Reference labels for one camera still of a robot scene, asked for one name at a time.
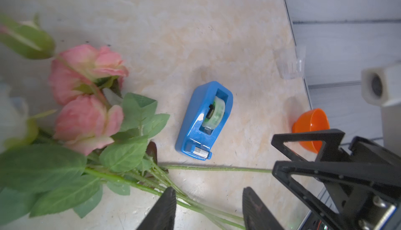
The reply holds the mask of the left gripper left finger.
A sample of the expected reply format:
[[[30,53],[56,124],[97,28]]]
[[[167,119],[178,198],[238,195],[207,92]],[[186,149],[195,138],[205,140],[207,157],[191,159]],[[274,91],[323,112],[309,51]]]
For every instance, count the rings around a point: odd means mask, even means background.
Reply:
[[[168,187],[137,230],[173,230],[175,213],[176,192],[172,187]]]

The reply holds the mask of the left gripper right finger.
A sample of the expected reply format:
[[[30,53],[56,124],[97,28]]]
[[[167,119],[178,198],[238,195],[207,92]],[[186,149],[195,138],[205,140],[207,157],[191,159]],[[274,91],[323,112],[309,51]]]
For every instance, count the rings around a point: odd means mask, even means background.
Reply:
[[[273,215],[251,187],[243,189],[242,211],[246,230],[274,230]]]

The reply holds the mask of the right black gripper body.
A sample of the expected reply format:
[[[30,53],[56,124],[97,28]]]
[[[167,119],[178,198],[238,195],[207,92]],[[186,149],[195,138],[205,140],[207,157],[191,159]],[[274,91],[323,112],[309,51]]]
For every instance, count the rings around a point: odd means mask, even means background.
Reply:
[[[297,173],[322,182],[337,212],[297,185],[298,197],[335,230],[399,230],[401,228],[401,160],[377,144],[356,137],[349,153],[342,136],[322,136],[313,162],[297,162]]]

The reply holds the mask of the artificial flower bouquet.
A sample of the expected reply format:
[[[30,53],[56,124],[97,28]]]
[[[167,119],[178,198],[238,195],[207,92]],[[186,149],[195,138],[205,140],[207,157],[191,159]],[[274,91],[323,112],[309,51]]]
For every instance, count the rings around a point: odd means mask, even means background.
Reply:
[[[24,216],[73,210],[85,217],[101,201],[103,187],[128,196],[132,188],[158,197],[168,187],[176,205],[206,216],[219,228],[245,230],[243,216],[191,199],[157,163],[152,138],[169,115],[157,102],[121,95],[128,70],[109,47],[79,45],[56,52],[38,17],[18,22],[1,16],[1,43],[28,60],[51,59],[49,82],[61,105],[53,132],[37,124],[49,112],[31,116],[22,98],[1,84],[1,224]]]

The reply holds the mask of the blue tape dispenser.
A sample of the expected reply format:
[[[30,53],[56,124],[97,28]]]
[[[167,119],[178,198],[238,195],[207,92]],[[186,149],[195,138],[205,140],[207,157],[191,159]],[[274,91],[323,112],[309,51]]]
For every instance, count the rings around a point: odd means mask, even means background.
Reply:
[[[219,82],[198,86],[185,113],[175,150],[205,161],[227,122],[233,107],[233,94]]]

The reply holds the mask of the orange plastic bowl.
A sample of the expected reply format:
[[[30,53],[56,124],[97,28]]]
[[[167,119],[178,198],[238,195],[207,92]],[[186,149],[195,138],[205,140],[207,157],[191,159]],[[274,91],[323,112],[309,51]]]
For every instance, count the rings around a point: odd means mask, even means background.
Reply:
[[[329,130],[330,123],[326,113],[318,108],[303,113],[292,126],[292,133],[313,132]],[[317,154],[322,141],[301,141],[299,144],[309,152]]]

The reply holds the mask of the clear plastic cup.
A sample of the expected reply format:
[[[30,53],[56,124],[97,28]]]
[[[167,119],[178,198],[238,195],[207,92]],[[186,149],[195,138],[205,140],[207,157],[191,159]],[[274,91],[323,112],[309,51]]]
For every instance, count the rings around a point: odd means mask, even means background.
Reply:
[[[273,52],[282,79],[304,78],[306,46],[287,46]]]

